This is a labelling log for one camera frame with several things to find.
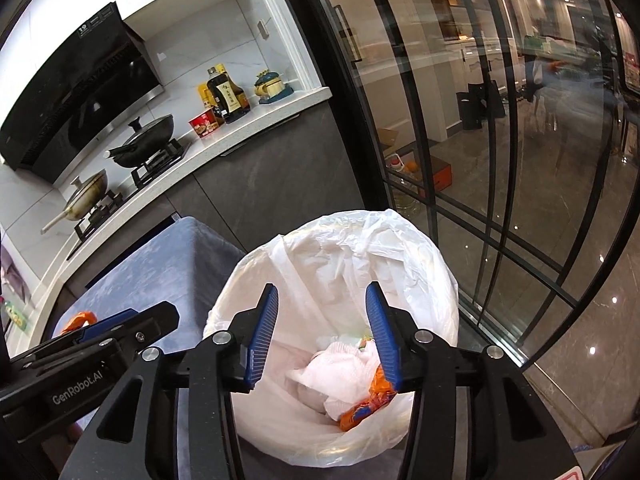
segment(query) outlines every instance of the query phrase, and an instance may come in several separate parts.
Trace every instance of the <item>cabinet handle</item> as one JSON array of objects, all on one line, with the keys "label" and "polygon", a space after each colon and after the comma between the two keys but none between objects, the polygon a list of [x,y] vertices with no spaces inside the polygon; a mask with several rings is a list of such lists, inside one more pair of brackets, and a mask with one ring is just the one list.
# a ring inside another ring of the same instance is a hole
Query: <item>cabinet handle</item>
[{"label": "cabinet handle", "polygon": [[239,142],[238,144],[236,144],[235,146],[232,146],[231,148],[229,148],[228,150],[226,150],[226,152],[222,152],[220,153],[219,156],[227,156],[230,155],[231,153],[233,153],[235,150],[239,150],[240,148],[242,148],[246,143],[248,143],[250,140],[255,139],[255,137],[261,136],[262,134],[265,134],[266,132],[270,132],[271,130],[273,130],[274,128],[277,128],[278,126],[281,126],[284,123],[288,123],[289,121],[292,121],[295,118],[300,117],[300,114],[295,114],[292,115],[291,117],[287,117],[286,119],[283,119],[275,124],[273,124],[272,126],[269,126],[268,128],[265,128],[263,131],[256,133],[255,135],[252,135],[251,137],[249,137],[248,139],[243,140],[242,142]]}]

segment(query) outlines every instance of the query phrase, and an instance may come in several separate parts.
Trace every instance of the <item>silver screw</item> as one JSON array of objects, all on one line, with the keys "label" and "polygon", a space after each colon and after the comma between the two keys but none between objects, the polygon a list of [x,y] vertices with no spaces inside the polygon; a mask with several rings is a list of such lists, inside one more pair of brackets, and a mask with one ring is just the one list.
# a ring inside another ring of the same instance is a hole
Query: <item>silver screw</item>
[{"label": "silver screw", "polygon": [[160,351],[155,346],[145,348],[142,351],[142,358],[145,361],[153,361],[154,359],[157,359],[159,355],[160,355]]},{"label": "silver screw", "polygon": [[231,341],[231,334],[226,330],[221,330],[220,332],[216,332],[212,339],[216,345],[225,345]]},{"label": "silver screw", "polygon": [[500,359],[504,355],[504,350],[496,345],[491,345],[486,349],[486,354],[491,359]]},{"label": "silver screw", "polygon": [[433,334],[428,330],[418,330],[418,332],[414,334],[414,337],[418,343],[430,343],[433,341]]}]

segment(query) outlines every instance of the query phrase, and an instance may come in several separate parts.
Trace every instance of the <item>black wok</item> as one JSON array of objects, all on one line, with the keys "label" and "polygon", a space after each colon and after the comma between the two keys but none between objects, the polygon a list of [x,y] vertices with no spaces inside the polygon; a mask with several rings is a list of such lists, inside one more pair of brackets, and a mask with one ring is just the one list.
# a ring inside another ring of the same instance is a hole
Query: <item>black wok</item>
[{"label": "black wok", "polygon": [[119,148],[104,152],[104,158],[113,157],[113,161],[123,168],[137,168],[151,156],[164,148],[174,134],[174,116],[171,114],[140,126],[140,118],[129,123],[135,133]]}]

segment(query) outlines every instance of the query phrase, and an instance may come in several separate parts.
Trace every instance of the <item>countertop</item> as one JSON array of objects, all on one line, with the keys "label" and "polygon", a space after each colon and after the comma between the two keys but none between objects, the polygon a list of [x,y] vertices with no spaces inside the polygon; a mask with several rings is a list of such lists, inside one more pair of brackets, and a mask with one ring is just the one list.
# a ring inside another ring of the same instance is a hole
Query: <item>countertop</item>
[{"label": "countertop", "polygon": [[30,324],[33,326],[33,330],[30,334],[21,336],[19,341],[15,342],[15,352],[24,352],[39,344],[47,319],[60,290],[62,290],[62,286],[94,251],[144,206],[211,159],[239,146],[255,134],[291,118],[307,108],[328,100],[331,95],[331,91],[327,87],[296,91],[293,95],[274,104],[256,105],[252,108],[251,113],[245,117],[235,123],[222,126],[202,139],[194,135],[196,139],[189,146],[183,160],[169,168],[128,200],[67,261],[68,254],[78,242],[77,236],[75,234],[71,235],[50,264],[40,285],[32,295],[36,310],[30,317]]}]

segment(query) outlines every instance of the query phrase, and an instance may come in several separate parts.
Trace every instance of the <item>orange plastic packaging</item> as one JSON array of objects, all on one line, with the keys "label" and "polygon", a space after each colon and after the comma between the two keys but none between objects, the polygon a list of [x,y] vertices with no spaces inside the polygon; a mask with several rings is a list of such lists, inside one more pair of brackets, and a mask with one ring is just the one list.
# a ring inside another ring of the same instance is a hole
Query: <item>orange plastic packaging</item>
[{"label": "orange plastic packaging", "polygon": [[66,334],[67,332],[72,332],[73,330],[81,328],[82,326],[84,326],[86,322],[92,325],[96,321],[98,321],[98,318],[95,317],[95,314],[93,312],[89,312],[89,311],[78,312],[78,314],[73,316],[71,321],[69,321],[65,325],[65,327],[60,332],[60,335]]},{"label": "orange plastic packaging", "polygon": [[340,417],[340,429],[349,431],[351,428],[355,428],[369,415],[388,405],[391,399],[396,396],[396,393],[391,383],[385,379],[382,365],[378,365],[369,387],[369,397],[342,414]]}]

